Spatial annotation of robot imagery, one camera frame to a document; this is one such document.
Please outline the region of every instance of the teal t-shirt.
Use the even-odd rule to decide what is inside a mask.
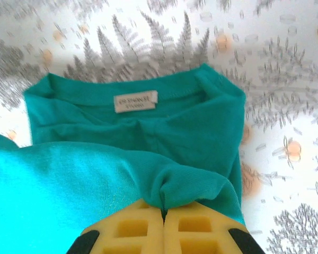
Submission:
[[[157,91],[155,109],[114,96]],[[48,74],[24,93],[33,145],[0,135],[0,253],[65,253],[87,226],[143,198],[199,201],[241,223],[244,93],[208,65],[94,84]]]

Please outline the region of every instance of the t-shirt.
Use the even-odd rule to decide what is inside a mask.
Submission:
[[[208,65],[109,84],[48,74],[24,96],[33,145],[0,135],[0,253],[65,253],[139,198],[244,223],[245,95]]]

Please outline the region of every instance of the bedsheet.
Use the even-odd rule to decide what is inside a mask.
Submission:
[[[106,83],[203,62],[247,95],[248,229],[267,253],[318,254],[318,0],[0,0],[0,133],[31,144],[22,91],[47,72]]]

